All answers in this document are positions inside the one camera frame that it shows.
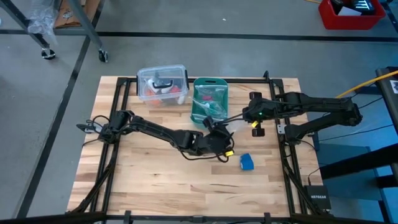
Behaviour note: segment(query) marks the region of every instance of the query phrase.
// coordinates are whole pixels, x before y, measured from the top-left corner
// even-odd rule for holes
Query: red bin
[[[330,0],[323,0],[319,5],[323,25],[333,30],[368,30],[372,28],[386,13],[379,0],[370,0],[376,11],[372,16],[337,16]]]

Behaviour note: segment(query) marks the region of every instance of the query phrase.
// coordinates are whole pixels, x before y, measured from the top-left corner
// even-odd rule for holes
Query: wooden table
[[[102,77],[91,118],[109,115],[117,77]],[[283,79],[285,91],[300,91],[296,78]],[[270,98],[269,86],[264,83],[230,83],[229,115],[241,113],[249,103],[249,92],[260,91]],[[181,106],[148,108],[136,96],[132,83],[127,110],[170,129],[196,130],[190,120],[192,101]],[[307,121],[302,115],[291,119],[293,124]],[[142,133],[131,133],[120,141],[119,154],[109,200],[108,214],[123,215],[131,210],[135,215],[206,215],[229,217],[289,217],[280,151],[275,121],[264,121],[266,136],[251,136],[250,125],[234,135],[235,156],[223,164],[217,159],[187,161],[167,142]],[[96,134],[87,134],[86,140]],[[87,195],[96,179],[102,142],[87,144],[80,157],[68,210],[75,208]],[[303,184],[307,176],[318,168],[314,149],[308,144],[296,146]],[[239,156],[250,153],[255,169],[243,172]],[[322,184],[319,171],[311,175],[312,184]],[[296,212],[300,212],[297,191],[292,184]],[[103,189],[98,199],[101,210]]]

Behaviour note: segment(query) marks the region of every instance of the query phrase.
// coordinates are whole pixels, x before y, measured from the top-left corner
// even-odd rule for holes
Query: clear plastic container
[[[183,65],[143,68],[137,73],[137,94],[147,106],[182,105],[189,91]]]

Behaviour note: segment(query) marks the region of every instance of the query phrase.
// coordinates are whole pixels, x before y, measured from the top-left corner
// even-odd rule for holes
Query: concrete floor
[[[23,6],[22,0],[15,2],[23,8],[22,12],[29,10]],[[369,31],[326,30],[317,7],[318,4],[301,0],[114,0],[106,1],[97,30],[398,36],[387,17]],[[0,29],[18,28],[2,10],[0,18],[3,20]],[[15,215],[84,37],[58,36],[57,40],[59,44],[53,49],[58,59],[45,61],[39,57],[40,47],[29,36],[0,35],[0,102],[3,105],[0,133],[5,155],[0,157],[0,178],[4,180],[0,185],[0,219]],[[176,63],[185,65],[191,76],[203,77],[261,77],[268,70],[271,77],[298,78],[302,91],[308,95],[334,97],[374,78],[375,69],[397,65],[398,62],[398,44],[385,43],[160,37],[103,37],[102,40],[109,50],[109,63],[103,64],[98,60],[97,49],[91,44],[29,216],[65,211],[84,140],[84,134],[75,125],[90,117],[96,89],[103,75],[135,75],[140,68]],[[355,100],[363,105],[373,100],[373,96],[357,96]],[[391,122],[382,101],[367,107],[362,113],[365,119],[359,127],[327,129],[320,133],[320,138],[370,129],[375,119],[381,119],[375,124],[380,126]],[[328,143],[366,145],[372,149],[382,147],[372,141],[374,138],[383,138],[384,145],[398,141],[391,128]],[[372,202],[364,203],[365,207],[374,209]],[[335,200],[333,204],[342,217],[377,219],[366,212],[346,212],[344,206],[350,205],[344,201]]]

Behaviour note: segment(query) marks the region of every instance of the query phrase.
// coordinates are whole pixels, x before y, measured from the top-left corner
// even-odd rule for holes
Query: plastic storage container
[[[147,106],[181,105],[189,91],[183,65],[143,68],[137,73],[137,95]]]
[[[335,14],[330,0],[323,0],[318,9],[326,29],[368,30],[386,15],[379,0],[371,0],[371,3],[376,11],[373,16],[338,16]]]
[[[195,88],[196,86],[206,86],[206,85],[223,85],[227,86],[226,91],[224,92],[223,95],[223,102],[222,102],[222,107],[227,111],[228,115],[228,83],[220,78],[197,78],[193,82],[193,99],[197,100],[198,99],[198,90]],[[203,125],[202,121],[203,119],[198,119],[197,117],[194,116],[194,114],[198,114],[205,118],[206,112],[203,108],[201,108],[200,105],[197,105],[195,102],[192,102],[192,112],[191,112],[191,120],[195,124],[197,128],[200,129],[206,129],[205,126]]]

